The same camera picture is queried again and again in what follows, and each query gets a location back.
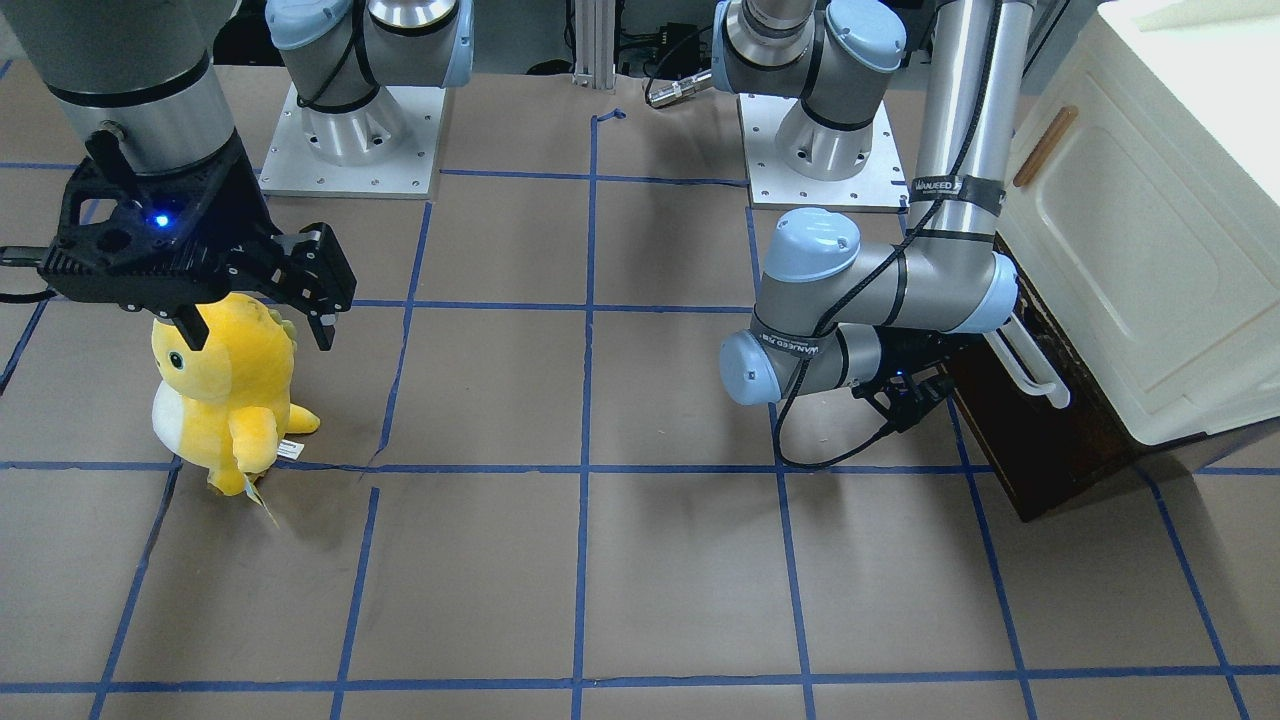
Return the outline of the black gripper at drawer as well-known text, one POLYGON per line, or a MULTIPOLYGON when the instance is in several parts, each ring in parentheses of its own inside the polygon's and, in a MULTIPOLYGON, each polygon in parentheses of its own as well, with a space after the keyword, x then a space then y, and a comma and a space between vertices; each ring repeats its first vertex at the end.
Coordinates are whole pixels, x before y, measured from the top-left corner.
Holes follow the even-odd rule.
POLYGON ((915 374, 941 366, 977 342, 973 334, 878 334, 876 340, 879 360, 873 363, 869 379, 852 383, 851 395, 884 418, 879 436, 910 429, 942 404, 955 391, 947 372, 923 380, 915 374))

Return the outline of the black gripper near toy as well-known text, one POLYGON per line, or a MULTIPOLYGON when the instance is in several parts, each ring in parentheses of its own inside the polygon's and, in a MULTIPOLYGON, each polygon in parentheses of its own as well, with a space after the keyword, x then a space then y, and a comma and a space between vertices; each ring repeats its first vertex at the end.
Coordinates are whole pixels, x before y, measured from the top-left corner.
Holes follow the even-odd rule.
POLYGON ((332 350, 355 273, 328 223, 279 234, 237 133, 209 158, 157 176, 133 169, 109 129, 91 133, 87 149, 38 264, 56 292, 172 314, 233 290, 262 291, 306 315, 317 348, 332 350))

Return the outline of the silver robot arm near toy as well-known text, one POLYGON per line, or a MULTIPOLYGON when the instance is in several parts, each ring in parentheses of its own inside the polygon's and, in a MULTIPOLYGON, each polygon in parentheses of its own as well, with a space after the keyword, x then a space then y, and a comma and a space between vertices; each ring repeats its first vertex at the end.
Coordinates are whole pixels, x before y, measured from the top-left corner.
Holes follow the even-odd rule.
POLYGON ((288 233, 266 193, 430 191, 447 88, 474 68, 471 1, 268 1, 291 74, 253 169, 216 78, 232 1, 5 1, 10 26, 84 143, 45 249, 4 249, 54 293, 150 311, 202 348, 201 307, 251 291, 332 347, 357 286, 334 231, 288 233))

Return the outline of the silver robot arm with drawer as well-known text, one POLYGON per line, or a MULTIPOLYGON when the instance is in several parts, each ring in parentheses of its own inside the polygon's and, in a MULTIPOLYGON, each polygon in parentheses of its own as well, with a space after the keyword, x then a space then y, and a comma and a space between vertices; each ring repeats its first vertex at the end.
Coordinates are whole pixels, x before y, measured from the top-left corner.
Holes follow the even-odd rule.
MULTIPOLYGON (((934 369, 1002 325, 1018 269, 995 247, 1032 1, 928 1, 931 85, 911 181, 890 217, 794 200, 762 259, 750 327, 719 350, 742 406, 782 406, 846 388, 913 424, 946 396, 934 369)), ((722 1, 717 88, 794 97, 780 141, 788 164, 822 177, 858 170, 890 78, 918 41, 882 1, 722 1)))

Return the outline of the robot base plate near box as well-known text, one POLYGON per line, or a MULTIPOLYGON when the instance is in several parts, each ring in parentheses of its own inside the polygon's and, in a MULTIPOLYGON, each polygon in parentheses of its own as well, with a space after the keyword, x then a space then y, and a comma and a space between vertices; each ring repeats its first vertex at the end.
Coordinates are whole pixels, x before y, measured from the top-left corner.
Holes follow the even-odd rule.
POLYGON ((896 213, 908 181, 882 102, 855 131, 818 124, 795 97, 739 95, 751 205, 896 213))

